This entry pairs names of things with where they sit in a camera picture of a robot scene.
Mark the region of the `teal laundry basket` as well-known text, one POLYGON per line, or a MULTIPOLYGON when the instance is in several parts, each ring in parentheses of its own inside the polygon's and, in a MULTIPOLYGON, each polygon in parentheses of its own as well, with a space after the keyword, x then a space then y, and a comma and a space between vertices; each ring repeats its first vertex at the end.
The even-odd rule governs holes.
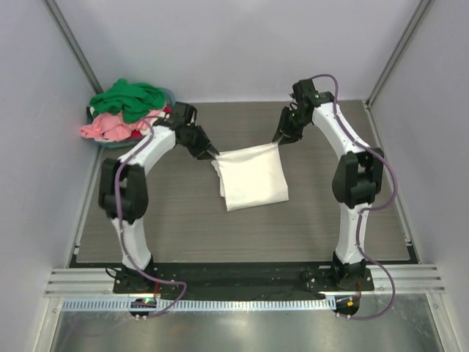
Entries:
MULTIPOLYGON (((161 88, 161 87, 159 88, 159 90, 163 93, 163 96, 166 102, 166 107, 170 107, 172 109, 172 107, 174 106, 176 102, 173 92, 167 88, 161 88)), ((117 141, 117 142, 107 140, 107 139, 95 139, 95 143, 103 148, 117 149, 117 148, 134 146, 138 144, 142 139, 143 138, 130 139, 130 137, 128 137, 127 139, 117 141)))

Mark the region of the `white t-shirt robot print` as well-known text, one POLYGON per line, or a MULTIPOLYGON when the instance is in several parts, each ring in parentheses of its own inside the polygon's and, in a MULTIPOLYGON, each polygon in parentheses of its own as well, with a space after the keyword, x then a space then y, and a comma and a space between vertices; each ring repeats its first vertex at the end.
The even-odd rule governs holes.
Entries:
POLYGON ((212 165, 229 212, 289 200, 276 142, 221 152, 212 165))

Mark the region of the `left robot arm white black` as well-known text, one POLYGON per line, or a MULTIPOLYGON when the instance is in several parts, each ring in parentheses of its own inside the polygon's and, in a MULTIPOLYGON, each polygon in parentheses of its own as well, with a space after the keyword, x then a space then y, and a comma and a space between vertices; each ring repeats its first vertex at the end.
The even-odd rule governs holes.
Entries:
POLYGON ((106 158, 101 166, 98 205, 119 237, 122 266, 109 268, 116 293, 147 293, 163 280, 156 277, 145 231, 144 215, 149 205, 147 175, 169 151, 180 145, 197 160, 213 160, 219 152, 202 126, 197 109, 176 102, 170 112, 143 120, 148 134, 129 152, 106 158))

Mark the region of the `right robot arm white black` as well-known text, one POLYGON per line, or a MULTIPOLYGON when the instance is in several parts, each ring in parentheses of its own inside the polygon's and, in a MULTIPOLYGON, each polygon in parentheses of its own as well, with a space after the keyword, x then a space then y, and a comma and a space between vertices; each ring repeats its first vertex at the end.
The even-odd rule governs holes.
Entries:
POLYGON ((338 158, 332 192, 340 206, 339 241, 326 279, 339 290, 354 290, 366 275, 362 243, 369 211, 383 182, 384 154, 371 148, 350 126, 336 96, 319 92, 312 79, 292 87, 292 102, 281 111, 273 141, 292 144, 312 124, 325 136, 338 158))

